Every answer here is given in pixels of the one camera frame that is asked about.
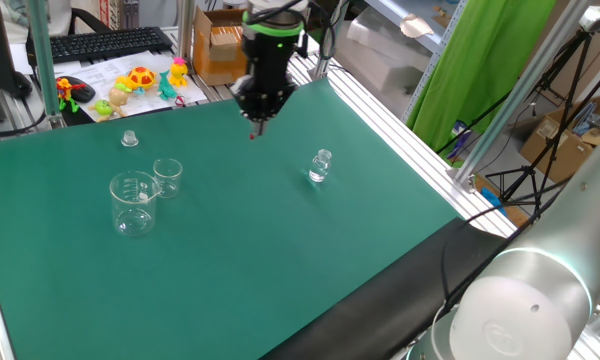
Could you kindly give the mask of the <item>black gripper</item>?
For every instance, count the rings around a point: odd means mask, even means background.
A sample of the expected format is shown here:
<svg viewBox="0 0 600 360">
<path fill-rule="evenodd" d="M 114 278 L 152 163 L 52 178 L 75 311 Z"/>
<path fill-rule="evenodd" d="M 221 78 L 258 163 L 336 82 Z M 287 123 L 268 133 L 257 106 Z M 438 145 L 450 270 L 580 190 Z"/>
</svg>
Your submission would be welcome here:
<svg viewBox="0 0 600 360">
<path fill-rule="evenodd" d="M 297 50 L 299 34 L 273 36 L 254 29 L 243 33 L 243 52 L 247 58 L 246 75 L 229 90 L 240 113 L 251 122 L 251 135 L 264 134 L 268 121 L 275 118 L 298 88 L 290 83 L 287 66 Z M 260 115 L 258 113 L 260 96 Z"/>
</svg>

